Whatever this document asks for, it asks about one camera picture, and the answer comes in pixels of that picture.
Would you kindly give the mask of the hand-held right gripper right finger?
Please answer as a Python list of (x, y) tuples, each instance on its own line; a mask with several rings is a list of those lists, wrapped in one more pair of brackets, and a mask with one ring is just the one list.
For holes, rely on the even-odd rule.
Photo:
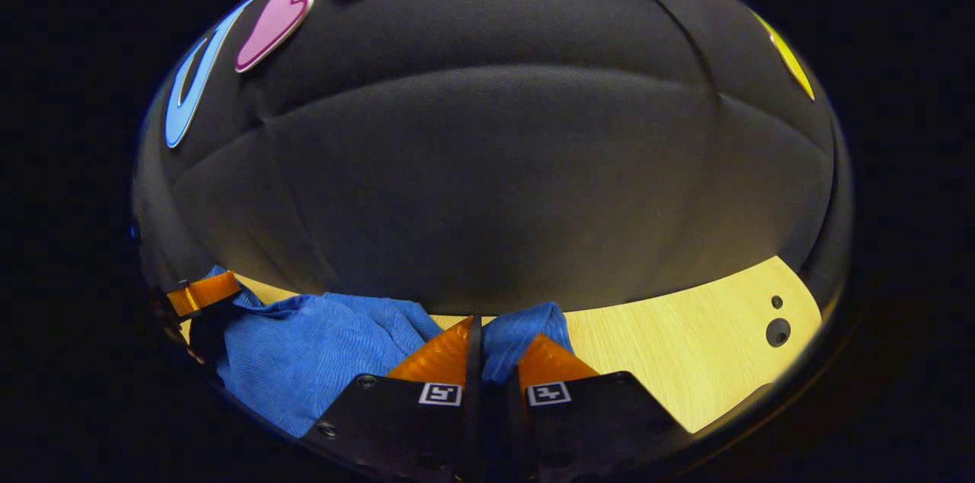
[(636, 376), (599, 374), (543, 334), (481, 393), (487, 482), (658, 482), (690, 443)]

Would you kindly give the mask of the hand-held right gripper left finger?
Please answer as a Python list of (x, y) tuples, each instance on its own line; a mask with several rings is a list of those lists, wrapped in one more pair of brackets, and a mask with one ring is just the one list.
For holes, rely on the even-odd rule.
[(389, 374), (354, 376), (302, 445), (376, 482), (481, 482), (481, 369), (475, 315)]

